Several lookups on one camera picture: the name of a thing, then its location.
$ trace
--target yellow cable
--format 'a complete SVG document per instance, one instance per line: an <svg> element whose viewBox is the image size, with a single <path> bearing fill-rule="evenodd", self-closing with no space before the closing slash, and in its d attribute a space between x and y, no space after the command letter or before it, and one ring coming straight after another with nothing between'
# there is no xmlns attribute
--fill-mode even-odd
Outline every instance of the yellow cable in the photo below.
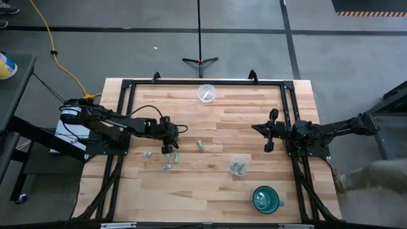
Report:
<svg viewBox="0 0 407 229"><path fill-rule="evenodd" d="M48 26L48 23L46 23L46 20L44 18L44 16L42 15L42 13L39 11L39 9L37 8L37 6L32 2L32 0L30 0L30 3L32 4L32 6L34 7L34 9L36 9L38 15L43 19L43 22L45 24L46 30L48 31L48 34L50 35L50 39L51 39L51 45L52 45L52 50L55 51L55 45L53 43L53 38L52 38L52 34L51 34L51 30ZM55 53L52 54L53 58L55 60L55 62L57 63L58 67L60 67L62 70L64 70L68 75L72 76L72 78L74 78L76 80L76 82L78 83L78 85L82 88L83 93L85 94L85 96L83 97L84 99L94 99L95 95L90 95L86 92L85 88L82 86L81 82L79 82L79 80L77 79L77 77L75 77L72 73L70 73L66 68L62 67L57 59L57 55Z"/></svg>

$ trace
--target concrete floor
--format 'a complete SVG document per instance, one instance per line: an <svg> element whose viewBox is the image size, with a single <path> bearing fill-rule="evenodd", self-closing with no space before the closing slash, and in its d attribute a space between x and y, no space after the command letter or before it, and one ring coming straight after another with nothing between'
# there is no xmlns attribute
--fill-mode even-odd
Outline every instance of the concrete floor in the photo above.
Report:
<svg viewBox="0 0 407 229"><path fill-rule="evenodd" d="M188 0L41 0L50 25L93 27L196 28L194 1ZM42 25L32 6L6 18L11 25ZM286 0L292 29L407 31L407 18L337 17L327 0ZM202 26L217 29L283 29L279 0L202 1ZM197 34L54 32L59 60L86 89L102 91L107 77L196 78L197 70L181 61L197 58ZM293 36L301 78L311 80L321 123L350 118L369 109L391 88L406 80L407 36ZM218 56L206 78L293 79L286 36L281 34L203 34L203 57ZM60 71L49 54L45 32L0 31L0 49L38 56L36 72L63 98L82 96L77 84ZM35 125L54 127L59 101L31 78L17 114ZM372 137L344 136L331 145L340 173L380 159ZM29 200L7 201L18 164L0 186L0 224L67 219L74 206L78 176L32 176L25 185ZM339 197L343 218L353 223L407 227L407 195L390 191L353 191Z"/></svg>

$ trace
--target teal mug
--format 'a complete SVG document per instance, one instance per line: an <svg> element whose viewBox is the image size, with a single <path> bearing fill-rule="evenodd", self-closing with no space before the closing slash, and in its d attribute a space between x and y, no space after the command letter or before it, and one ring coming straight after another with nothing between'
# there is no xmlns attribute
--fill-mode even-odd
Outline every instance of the teal mug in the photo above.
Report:
<svg viewBox="0 0 407 229"><path fill-rule="evenodd" d="M279 194L272 187L260 186L253 192L252 205L263 214L271 214L284 206L284 201L280 200Z"/></svg>

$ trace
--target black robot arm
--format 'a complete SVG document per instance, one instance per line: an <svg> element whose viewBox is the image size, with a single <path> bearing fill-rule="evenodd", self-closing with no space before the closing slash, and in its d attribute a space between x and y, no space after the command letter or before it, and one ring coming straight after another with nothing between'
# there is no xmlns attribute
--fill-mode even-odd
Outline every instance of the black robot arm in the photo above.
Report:
<svg viewBox="0 0 407 229"><path fill-rule="evenodd" d="M176 142L179 136L178 127L171 123L169 116L161 117L159 123L154 118L131 118L94 105L86 99L70 99L60 110L62 123L82 125L98 135L78 139L87 147L98 144L100 147L127 148L130 135L134 135L163 141L162 153L171 153L172 147L179 148Z"/></svg>
<svg viewBox="0 0 407 229"><path fill-rule="evenodd" d="M252 125L254 130L267 138L265 152L273 151L273 138L276 137L283 140L288 151L294 153L293 156L329 156L328 144L334 137L345 134L374 135L380 130L370 114L359 114L351 119L326 125L299 120L292 128L282 121L276 121L278 115L279 110L272 109L268 122Z"/></svg>

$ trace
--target wooden table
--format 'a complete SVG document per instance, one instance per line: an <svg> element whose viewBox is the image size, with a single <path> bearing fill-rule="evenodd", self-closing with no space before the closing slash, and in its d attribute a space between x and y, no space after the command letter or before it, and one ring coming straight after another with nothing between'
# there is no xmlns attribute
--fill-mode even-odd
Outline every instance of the wooden table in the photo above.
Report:
<svg viewBox="0 0 407 229"><path fill-rule="evenodd" d="M116 110L121 81L106 80L101 98L106 108ZM297 80L294 84L301 119L318 123L310 81ZM178 164L161 154L161 141L132 137L121 173L114 220L300 222L291 159L280 140L275 140L273 152L265 153L266 139L251 129L252 124L265 123L272 108L282 111L279 87L216 85L217 97L210 104L198 100L197 89L198 85L137 85L133 110L154 105L172 122L185 124L189 130L180 135L179 150L175 150L179 153ZM134 116L159 118L151 108ZM282 113L278 120L284 121ZM205 145L204 150L198 147L199 140ZM142 157L145 151L153 152L150 158ZM249 162L244 177L233 176L228 170L234 156ZM100 190L105 162L106 156L96 156L85 165L73 216L82 213ZM163 170L167 162L172 168ZM341 218L329 167L320 158L310 158L310 168L315 192ZM286 203L271 215L261 214L251 206L252 192L262 185L274 188ZM304 196L311 216L308 195Z"/></svg>

